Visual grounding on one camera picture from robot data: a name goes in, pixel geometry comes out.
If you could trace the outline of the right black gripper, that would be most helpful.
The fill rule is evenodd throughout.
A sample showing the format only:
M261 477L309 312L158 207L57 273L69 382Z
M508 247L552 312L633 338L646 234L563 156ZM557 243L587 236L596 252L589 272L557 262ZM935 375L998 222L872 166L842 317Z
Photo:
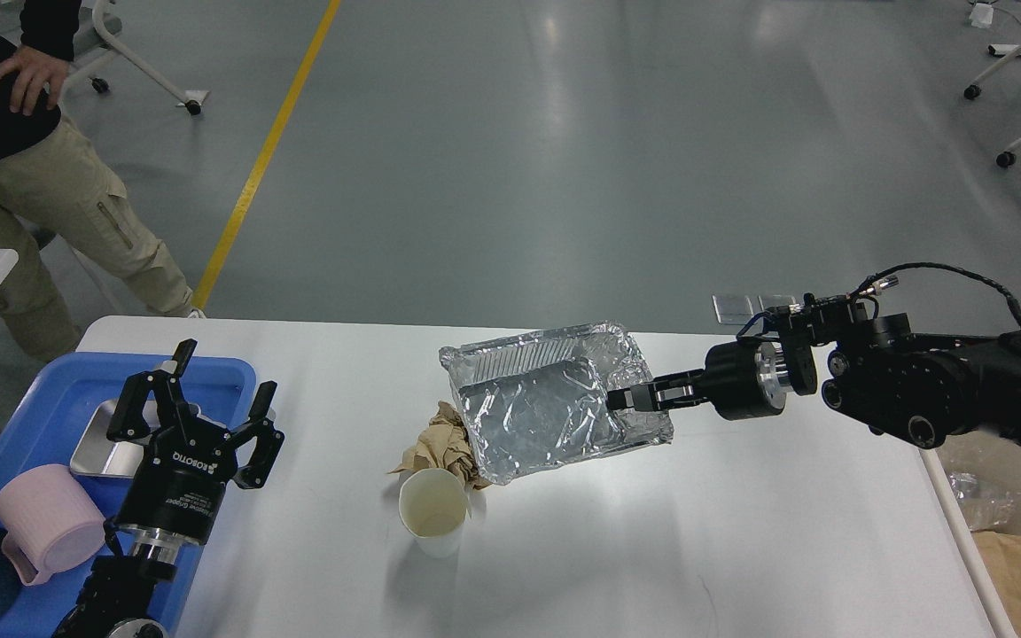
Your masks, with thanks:
M712 403L721 418L778 416L791 390L782 348L743 340L706 353L704 372L677 372L607 392L607 409L663 412Z

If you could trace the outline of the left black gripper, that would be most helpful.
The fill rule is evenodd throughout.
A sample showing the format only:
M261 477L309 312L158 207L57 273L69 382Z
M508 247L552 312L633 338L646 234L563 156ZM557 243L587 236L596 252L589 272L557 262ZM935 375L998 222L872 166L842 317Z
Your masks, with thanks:
M171 358L126 379L106 438L110 441L149 439L142 463L134 473L116 525L123 532L162 532L182 542L206 545L214 529L228 479L239 488L259 489L276 463L284 433L273 420L271 404L276 381L259 384L246 420L234 431L221 425L195 423L196 411L183 396L181 379L196 350L196 340L182 340ZM147 402L155 403L158 425L144 416ZM227 441L228 451L218 445ZM250 459L238 467L234 453L254 441Z

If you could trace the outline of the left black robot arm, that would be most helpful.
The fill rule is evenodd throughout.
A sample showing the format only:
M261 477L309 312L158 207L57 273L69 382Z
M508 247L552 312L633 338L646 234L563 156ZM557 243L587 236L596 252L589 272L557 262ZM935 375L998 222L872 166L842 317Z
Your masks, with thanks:
M175 577L183 546L209 541L227 485L268 484L284 444L270 413L275 381L258 387L246 420L224 427L199 415L181 379L196 340L179 343L157 369L134 373L121 387L106 439L142 448L121 508L103 524L109 553L90 566L57 637L163 637L151 618L155 588Z

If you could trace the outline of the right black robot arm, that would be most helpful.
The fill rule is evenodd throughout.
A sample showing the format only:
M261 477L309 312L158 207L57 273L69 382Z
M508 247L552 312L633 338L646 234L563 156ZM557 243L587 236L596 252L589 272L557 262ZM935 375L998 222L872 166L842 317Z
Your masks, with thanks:
M727 420L781 415L787 395L817 394L827 408L921 449L988 432L1021 447L1021 304L1009 288L969 269L1002 296L1016 330L998 336L914 332L884 315L878 296L909 262L836 296L762 308L733 342L710 348L704 367L607 392L613 412L666 412L708 403Z

